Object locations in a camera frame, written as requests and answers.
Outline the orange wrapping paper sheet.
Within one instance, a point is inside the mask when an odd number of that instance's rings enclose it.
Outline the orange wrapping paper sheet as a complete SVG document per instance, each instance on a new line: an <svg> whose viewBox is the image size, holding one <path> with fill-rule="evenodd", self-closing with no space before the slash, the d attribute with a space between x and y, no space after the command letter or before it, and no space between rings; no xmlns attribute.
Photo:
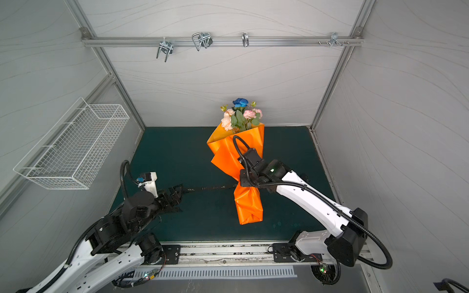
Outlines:
<svg viewBox="0 0 469 293"><path fill-rule="evenodd" d="M259 126L255 126L237 135L249 147L256 149L261 157L263 156L264 124L261 123ZM214 155L211 163L225 174L239 181L240 171L243 169L243 166L238 161L239 155L233 144L234 136L233 132L226 131L219 125L208 139L207 145ZM240 224L246 225L263 220L263 206L259 189L253 187L245 188L238 184L233 195Z"/></svg>

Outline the pink fake flower stem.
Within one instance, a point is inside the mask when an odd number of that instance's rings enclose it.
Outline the pink fake flower stem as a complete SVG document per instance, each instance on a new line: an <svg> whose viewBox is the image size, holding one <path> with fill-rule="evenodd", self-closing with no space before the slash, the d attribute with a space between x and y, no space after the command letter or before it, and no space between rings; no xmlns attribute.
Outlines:
<svg viewBox="0 0 469 293"><path fill-rule="evenodd" d="M254 126L259 126L262 117L262 110L257 108L257 103L255 101L249 103L243 109L243 124L246 129L251 129Z"/></svg>

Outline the peach fake flower stem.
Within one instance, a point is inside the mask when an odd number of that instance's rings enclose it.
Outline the peach fake flower stem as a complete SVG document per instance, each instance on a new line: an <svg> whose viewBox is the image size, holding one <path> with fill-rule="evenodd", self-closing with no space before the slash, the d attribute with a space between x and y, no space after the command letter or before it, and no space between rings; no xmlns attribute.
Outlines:
<svg viewBox="0 0 469 293"><path fill-rule="evenodd" d="M224 105L221 107L221 111L224 113L224 117L221 120L221 126L226 131L232 130L232 116L235 114L234 110L229 108L228 105Z"/></svg>

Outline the blue fake flower stem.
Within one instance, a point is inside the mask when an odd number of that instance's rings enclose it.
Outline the blue fake flower stem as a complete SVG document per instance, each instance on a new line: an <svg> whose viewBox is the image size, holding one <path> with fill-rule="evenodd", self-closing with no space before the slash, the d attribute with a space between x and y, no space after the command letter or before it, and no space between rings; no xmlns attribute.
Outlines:
<svg viewBox="0 0 469 293"><path fill-rule="evenodd" d="M233 105L235 108L244 108L249 105L249 101L244 98L237 98L233 101Z"/></svg>

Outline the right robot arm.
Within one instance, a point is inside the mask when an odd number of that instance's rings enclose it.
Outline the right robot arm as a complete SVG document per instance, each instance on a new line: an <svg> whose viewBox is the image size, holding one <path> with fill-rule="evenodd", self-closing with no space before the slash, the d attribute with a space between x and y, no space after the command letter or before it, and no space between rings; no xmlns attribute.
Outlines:
<svg viewBox="0 0 469 293"><path fill-rule="evenodd" d="M368 215L364 210L351 210L329 199L284 163L278 160L266 162L254 148L239 151L238 155L243 166L240 171L243 187L275 192L301 207L324 227L322 231L300 232L293 238L295 250L304 255L328 253L348 267L354 266L357 261L382 270L393 266L386 246L368 229ZM385 262L376 263L360 255L367 240L381 249Z"/></svg>

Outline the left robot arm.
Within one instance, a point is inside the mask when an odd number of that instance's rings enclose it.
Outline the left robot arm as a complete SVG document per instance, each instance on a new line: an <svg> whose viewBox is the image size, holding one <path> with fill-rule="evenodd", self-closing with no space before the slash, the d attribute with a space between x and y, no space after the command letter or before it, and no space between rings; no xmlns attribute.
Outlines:
<svg viewBox="0 0 469 293"><path fill-rule="evenodd" d="M143 230L161 214L180 210L183 185L157 190L156 174L145 173L134 180L139 190L130 196L120 180L123 203L86 229L67 259L27 293L95 293L107 283L120 285L133 267L162 261L160 241Z"/></svg>

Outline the green table mat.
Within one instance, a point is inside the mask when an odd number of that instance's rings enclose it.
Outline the green table mat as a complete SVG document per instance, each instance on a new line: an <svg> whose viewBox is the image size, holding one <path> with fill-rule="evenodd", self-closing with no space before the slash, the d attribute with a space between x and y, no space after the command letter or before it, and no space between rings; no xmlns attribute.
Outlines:
<svg viewBox="0 0 469 293"><path fill-rule="evenodd" d="M119 184L122 161L131 173L156 172L160 189L182 184L180 212L163 214L147 230L160 241L283 241L299 230L319 231L322 225L287 198L261 191L263 220L239 223L232 185L234 179L211 163L207 140L212 127L154 127L145 131L126 127L106 159L106 174L115 194L111 208L123 200Z"/></svg>

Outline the middle metal U-bolt clamp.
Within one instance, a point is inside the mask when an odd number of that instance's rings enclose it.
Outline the middle metal U-bolt clamp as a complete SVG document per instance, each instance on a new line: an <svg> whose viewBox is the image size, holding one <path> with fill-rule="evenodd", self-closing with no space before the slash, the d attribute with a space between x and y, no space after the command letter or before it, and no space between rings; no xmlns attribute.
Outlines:
<svg viewBox="0 0 469 293"><path fill-rule="evenodd" d="M212 43L213 39L209 32L197 32L192 35L192 41L197 51L200 51L201 48L209 48Z"/></svg>

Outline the metal u-bolt clamp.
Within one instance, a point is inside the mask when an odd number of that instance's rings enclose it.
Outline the metal u-bolt clamp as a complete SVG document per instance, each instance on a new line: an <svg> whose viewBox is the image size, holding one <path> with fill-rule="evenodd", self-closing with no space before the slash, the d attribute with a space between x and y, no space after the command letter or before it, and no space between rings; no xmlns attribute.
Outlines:
<svg viewBox="0 0 469 293"><path fill-rule="evenodd" d="M173 53L173 45L165 39L159 43L156 58L164 56L164 61L167 62L169 56Z"/></svg>
<svg viewBox="0 0 469 293"><path fill-rule="evenodd" d="M201 48L209 48L212 43L213 39L209 32L197 32L192 35L192 41L197 51L200 51Z"/></svg>

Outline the left metal U-bolt clamp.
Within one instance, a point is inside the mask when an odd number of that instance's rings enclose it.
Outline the left metal U-bolt clamp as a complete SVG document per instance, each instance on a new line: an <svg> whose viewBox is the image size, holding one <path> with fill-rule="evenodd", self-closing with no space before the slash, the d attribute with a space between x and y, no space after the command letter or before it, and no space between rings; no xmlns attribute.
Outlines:
<svg viewBox="0 0 469 293"><path fill-rule="evenodd" d="M164 61L167 62L169 56L173 53L173 45L165 39L159 43L156 58L164 56Z"/></svg>

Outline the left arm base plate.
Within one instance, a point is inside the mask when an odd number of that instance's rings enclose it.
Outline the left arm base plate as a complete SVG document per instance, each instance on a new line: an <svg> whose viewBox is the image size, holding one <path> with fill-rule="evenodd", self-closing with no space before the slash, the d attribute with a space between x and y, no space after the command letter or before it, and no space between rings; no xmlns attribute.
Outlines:
<svg viewBox="0 0 469 293"><path fill-rule="evenodd" d="M146 265L178 264L181 245L160 245L152 250L146 257Z"/></svg>

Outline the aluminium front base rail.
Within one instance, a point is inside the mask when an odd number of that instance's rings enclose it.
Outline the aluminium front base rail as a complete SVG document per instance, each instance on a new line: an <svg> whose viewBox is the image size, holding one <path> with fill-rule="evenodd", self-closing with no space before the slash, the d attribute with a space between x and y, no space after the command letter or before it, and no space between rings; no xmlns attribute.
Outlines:
<svg viewBox="0 0 469 293"><path fill-rule="evenodd" d="M145 257L136 244L131 245L117 256L108 254L89 255L84 249L79 249L69 269L80 269L85 273L92 270L109 269L111 275L120 275L132 269L144 271L159 270L168 267L237 267L237 266L320 266L322 264L334 266L337 261L322 251L323 262L274 262L273 255L267 248L273 244L268 241L248 242L165 242L163 245L181 245L178 264L146 265Z"/></svg>

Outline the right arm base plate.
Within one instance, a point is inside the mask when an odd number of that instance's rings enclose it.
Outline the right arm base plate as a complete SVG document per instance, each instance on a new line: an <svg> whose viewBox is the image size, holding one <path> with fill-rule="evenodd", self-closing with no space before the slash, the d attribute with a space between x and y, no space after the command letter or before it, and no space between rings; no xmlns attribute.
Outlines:
<svg viewBox="0 0 469 293"><path fill-rule="evenodd" d="M294 244L273 243L267 248L267 252L273 255L274 262L323 262L321 254L303 254Z"/></svg>

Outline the aluminium cross rail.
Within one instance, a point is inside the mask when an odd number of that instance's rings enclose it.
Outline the aluminium cross rail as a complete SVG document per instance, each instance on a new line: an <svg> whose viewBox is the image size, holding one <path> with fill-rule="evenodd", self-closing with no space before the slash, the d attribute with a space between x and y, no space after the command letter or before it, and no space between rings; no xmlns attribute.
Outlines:
<svg viewBox="0 0 469 293"><path fill-rule="evenodd" d="M81 27L81 40L84 46L89 48L157 48L164 39L171 42L174 48L195 48L192 36L189 37L96 37L88 28ZM318 41L327 41L325 37L254 37L249 35L248 47L302 47L319 46ZM243 47L241 34L235 37L214 37L210 47ZM349 46L361 46L364 38L358 36L339 36L340 40L350 42Z"/></svg>

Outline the small metal hook bracket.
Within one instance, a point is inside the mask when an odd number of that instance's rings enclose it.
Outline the small metal hook bracket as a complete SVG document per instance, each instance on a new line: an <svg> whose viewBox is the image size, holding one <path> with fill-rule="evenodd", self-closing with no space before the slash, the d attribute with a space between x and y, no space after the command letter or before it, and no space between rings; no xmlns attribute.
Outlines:
<svg viewBox="0 0 469 293"><path fill-rule="evenodd" d="M244 48L248 47L249 46L249 35L248 35L248 33L243 32L241 34L241 39L242 39L243 47Z"/></svg>

